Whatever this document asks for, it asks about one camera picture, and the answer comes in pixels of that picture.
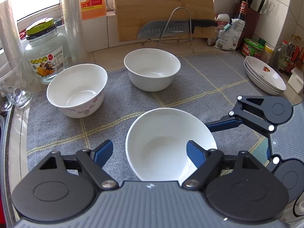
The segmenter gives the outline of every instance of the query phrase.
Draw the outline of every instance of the yellow lid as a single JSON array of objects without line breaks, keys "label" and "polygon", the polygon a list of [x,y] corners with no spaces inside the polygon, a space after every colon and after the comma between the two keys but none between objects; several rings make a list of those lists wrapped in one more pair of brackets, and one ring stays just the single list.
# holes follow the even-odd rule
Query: yellow lid
[{"label": "yellow lid", "polygon": [[267,45],[267,44],[265,44],[264,50],[266,50],[270,54],[273,54],[273,51],[274,51],[274,49],[271,46]]},{"label": "yellow lid", "polygon": [[44,18],[31,24],[25,31],[27,35],[33,35],[49,28],[52,25],[54,25],[53,18]]}]

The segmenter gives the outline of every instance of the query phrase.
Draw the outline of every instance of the red flower decoration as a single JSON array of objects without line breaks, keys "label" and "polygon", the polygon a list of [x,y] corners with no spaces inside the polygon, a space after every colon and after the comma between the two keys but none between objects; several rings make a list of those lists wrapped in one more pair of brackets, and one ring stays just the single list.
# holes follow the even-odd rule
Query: red flower decoration
[{"label": "red flower decoration", "polygon": [[263,70],[264,70],[265,72],[270,72],[270,69],[267,68],[267,67],[264,67]]}]

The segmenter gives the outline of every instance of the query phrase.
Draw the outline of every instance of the black cable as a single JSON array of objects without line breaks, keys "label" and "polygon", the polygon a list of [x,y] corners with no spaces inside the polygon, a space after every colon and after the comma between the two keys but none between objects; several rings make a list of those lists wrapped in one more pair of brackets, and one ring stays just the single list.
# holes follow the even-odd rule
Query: black cable
[{"label": "black cable", "polygon": [[295,200],[295,202],[294,202],[294,204],[293,204],[293,207],[292,207],[292,213],[293,213],[293,215],[294,215],[296,218],[297,218],[297,217],[304,216],[304,214],[303,214],[303,215],[298,215],[298,214],[295,213],[295,205],[297,204],[297,201],[299,200],[300,197],[301,197],[301,195]]}]

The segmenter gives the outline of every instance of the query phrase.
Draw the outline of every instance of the cooking wine bottle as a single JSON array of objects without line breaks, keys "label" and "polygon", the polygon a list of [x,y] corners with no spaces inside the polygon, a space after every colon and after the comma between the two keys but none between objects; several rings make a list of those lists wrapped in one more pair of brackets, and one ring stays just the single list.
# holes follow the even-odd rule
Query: cooking wine bottle
[{"label": "cooking wine bottle", "polygon": [[[234,19],[240,19],[242,21],[245,21],[246,20],[246,12],[247,12],[247,7],[248,7],[248,3],[247,2],[244,2],[242,1],[241,3],[241,7],[240,7],[240,11],[239,11],[239,14],[237,17],[235,17]],[[243,41],[243,37],[244,37],[244,32],[246,30],[246,24],[244,26],[244,29],[242,31],[242,34],[241,34],[241,37],[238,41],[238,44],[237,44],[237,47],[240,47],[242,41]]]}]

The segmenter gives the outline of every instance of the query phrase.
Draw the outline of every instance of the bowl with floral pattern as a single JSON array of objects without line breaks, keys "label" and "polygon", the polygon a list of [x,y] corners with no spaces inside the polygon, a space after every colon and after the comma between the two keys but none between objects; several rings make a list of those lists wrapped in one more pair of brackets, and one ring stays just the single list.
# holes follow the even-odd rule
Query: bowl with floral pattern
[{"label": "bowl with floral pattern", "polygon": [[47,89],[48,101],[68,117],[93,114],[102,104],[108,74],[96,64],[79,64],[60,72]]}]

